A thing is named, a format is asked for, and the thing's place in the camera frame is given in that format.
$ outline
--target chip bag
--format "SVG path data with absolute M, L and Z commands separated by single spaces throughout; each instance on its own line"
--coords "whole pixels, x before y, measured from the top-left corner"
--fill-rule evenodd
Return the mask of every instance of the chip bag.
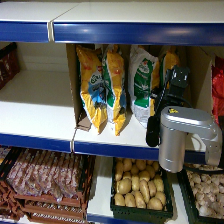
M 180 67 L 180 59 L 178 55 L 175 53 L 176 47 L 171 46 L 169 47 L 169 50 L 167 50 L 166 54 L 163 55 L 160 65 L 160 86 L 163 88 L 165 77 L 166 77 L 166 71 L 167 69 L 172 69 L 174 65 L 178 65 Z
M 223 70 L 212 66 L 212 114 L 219 124 L 219 116 L 224 116 L 224 74 Z
M 90 122 L 100 132 L 107 119 L 105 87 L 102 79 L 101 49 L 91 50 L 76 46 L 80 62 L 80 96 Z
M 131 110 L 140 124 L 147 128 L 148 118 L 154 115 L 151 90 L 159 87 L 159 59 L 150 55 L 142 46 L 132 45 L 129 63 L 128 91 Z
M 126 94 L 124 59 L 116 44 L 108 45 L 103 56 L 103 79 L 107 93 L 108 121 L 117 136 L 126 120 Z

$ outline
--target potato crate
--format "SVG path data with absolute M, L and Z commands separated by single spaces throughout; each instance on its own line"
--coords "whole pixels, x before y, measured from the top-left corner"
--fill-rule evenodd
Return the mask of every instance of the potato crate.
M 115 158 L 113 160 L 113 170 L 112 170 L 112 187 L 111 187 L 111 200 L 110 209 L 113 211 L 114 218 L 126 219 L 136 222 L 148 222 L 148 223 L 164 223 L 167 219 L 173 217 L 173 205 L 171 200 L 170 187 L 166 175 L 166 171 L 160 168 L 164 183 L 164 193 L 166 195 L 166 206 L 162 211 L 144 209 L 144 208 L 130 208 L 125 206 L 115 205 L 114 195 L 115 192 Z
M 188 221 L 190 224 L 223 224 L 224 219 L 217 219 L 211 217 L 203 217 L 199 215 L 198 209 L 195 205 L 195 198 L 190 186 L 190 182 L 188 180 L 186 170 L 182 170 L 181 172 L 177 173 L 179 185 L 181 188 L 181 192 L 184 199 L 184 205 L 186 208 L 186 212 L 188 215 Z

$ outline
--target store shelf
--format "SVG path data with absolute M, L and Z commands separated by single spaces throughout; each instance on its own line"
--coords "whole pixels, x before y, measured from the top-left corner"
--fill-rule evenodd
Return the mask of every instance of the store shelf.
M 224 2 L 84 2 L 54 20 L 56 42 L 223 45 Z
M 76 153 L 90 155 L 158 160 L 159 148 L 150 148 L 145 136 L 146 129 L 128 111 L 120 136 L 115 136 L 110 124 L 106 122 L 100 135 L 97 135 L 93 126 L 89 132 L 78 129 L 74 138 L 74 150 Z M 198 135 L 188 135 L 185 162 L 205 163 L 204 152 L 205 145 Z
M 77 3 L 0 3 L 0 41 L 48 42 L 53 38 L 51 21 Z
M 68 73 L 21 71 L 0 93 L 0 144 L 70 152 L 74 107 Z
M 95 163 L 93 184 L 90 192 L 90 200 L 87 209 L 87 220 L 92 222 L 108 224 L 134 224 L 127 220 L 118 220 L 113 218 L 110 210 L 110 196 L 112 183 L 112 164 L 113 159 L 108 157 L 97 157 Z M 178 184 L 176 174 L 168 173 L 169 182 L 172 183 L 171 190 L 174 217 L 167 221 L 167 224 L 181 223 L 188 224 L 188 218 L 184 207 L 181 190 Z

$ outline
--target blue shelf edge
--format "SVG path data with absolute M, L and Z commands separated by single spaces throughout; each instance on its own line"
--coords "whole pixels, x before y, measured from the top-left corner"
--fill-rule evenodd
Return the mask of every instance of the blue shelf edge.
M 115 219 L 113 217 L 107 217 L 107 216 L 100 216 L 100 215 L 94 215 L 87 213 L 87 221 L 88 222 L 99 222 L 99 223 L 107 223 L 107 224 L 149 224 L 145 222 L 134 222 L 130 220 L 124 220 L 124 219 Z
M 55 42 L 223 46 L 224 23 L 54 22 Z
M 0 30 L 0 41 L 49 42 L 47 22 L 0 21 Z
M 98 144 L 78 141 L 74 142 L 74 151 L 78 154 L 146 160 L 158 160 L 159 157 L 158 148 Z M 186 150 L 184 161 L 186 163 L 205 164 L 205 153 Z
M 65 140 L 0 134 L 0 145 L 71 152 L 71 142 Z

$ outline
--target potato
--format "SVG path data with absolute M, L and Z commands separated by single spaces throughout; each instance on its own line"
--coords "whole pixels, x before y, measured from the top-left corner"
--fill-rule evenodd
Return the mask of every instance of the potato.
M 119 158 L 119 157 L 117 157 L 117 158 L 116 158 L 116 161 L 117 161 L 117 162 L 119 162 L 119 161 L 122 162 L 122 161 L 123 161 L 123 158 Z
M 124 197 L 121 194 L 114 195 L 115 205 L 125 206 Z
M 139 176 L 138 175 L 133 175 L 132 178 L 131 178 L 132 182 L 132 190 L 133 191 L 139 191 Z
M 155 198 L 158 198 L 163 206 L 166 205 L 166 196 L 163 192 L 158 191 L 155 195 Z
M 152 180 L 148 182 L 148 187 L 149 187 L 150 197 L 154 197 L 156 195 L 156 185 L 154 184 Z
M 148 165 L 152 165 L 152 163 L 153 163 L 153 161 L 152 160 L 146 160 L 146 163 L 148 164 Z
M 146 182 L 148 182 L 150 180 L 149 172 L 147 170 L 143 170 L 142 172 L 140 172 L 139 179 L 140 181 L 146 180 Z
M 140 181 L 139 188 L 140 188 L 140 192 L 142 193 L 145 203 L 148 204 L 150 195 L 149 195 L 149 187 L 148 187 L 146 180 Z
M 135 175 L 135 174 L 138 174 L 138 172 L 139 172 L 138 167 L 136 166 L 136 164 L 133 164 L 131 168 L 131 174 Z
M 136 160 L 136 166 L 138 167 L 139 170 L 145 170 L 146 168 L 146 161 L 145 160 Z
M 154 161 L 152 163 L 152 166 L 153 166 L 155 172 L 158 172 L 159 171 L 159 163 L 157 161 Z
M 154 180 L 155 180 L 155 179 L 160 179 L 160 180 L 162 180 L 162 177 L 161 177 L 159 174 L 156 174 L 155 177 L 154 177 Z
M 154 184 L 156 185 L 156 190 L 164 192 L 164 184 L 162 179 L 154 179 Z
M 132 208 L 136 207 L 135 197 L 133 196 L 133 194 L 131 193 L 126 194 L 124 201 L 127 207 L 132 207 Z
M 120 194 L 127 194 L 131 190 L 131 180 L 130 179 L 123 179 L 120 181 L 118 186 L 118 192 Z
M 140 191 L 135 191 L 135 202 L 137 208 L 146 208 L 144 198 Z
M 126 179 L 126 178 L 128 178 L 128 179 L 131 180 L 131 173 L 130 173 L 130 172 L 125 172 L 125 173 L 123 174 L 123 179 Z
M 163 205 L 158 198 L 151 198 L 148 205 L 147 205 L 147 208 L 148 209 L 154 209 L 154 210 L 162 210 Z
M 120 182 L 121 182 L 121 181 L 119 180 L 119 181 L 117 181 L 117 182 L 115 183 L 115 192 L 116 192 L 116 193 L 119 193 L 118 186 L 119 186 Z
M 124 172 L 131 170 L 132 167 L 131 159 L 124 159 L 123 164 L 124 164 Z
M 124 172 L 124 165 L 122 162 L 117 162 L 116 167 L 115 167 L 115 180 L 119 181 L 122 178 Z
M 149 172 L 150 179 L 153 179 L 156 174 L 154 168 L 152 166 L 147 165 L 145 169 Z

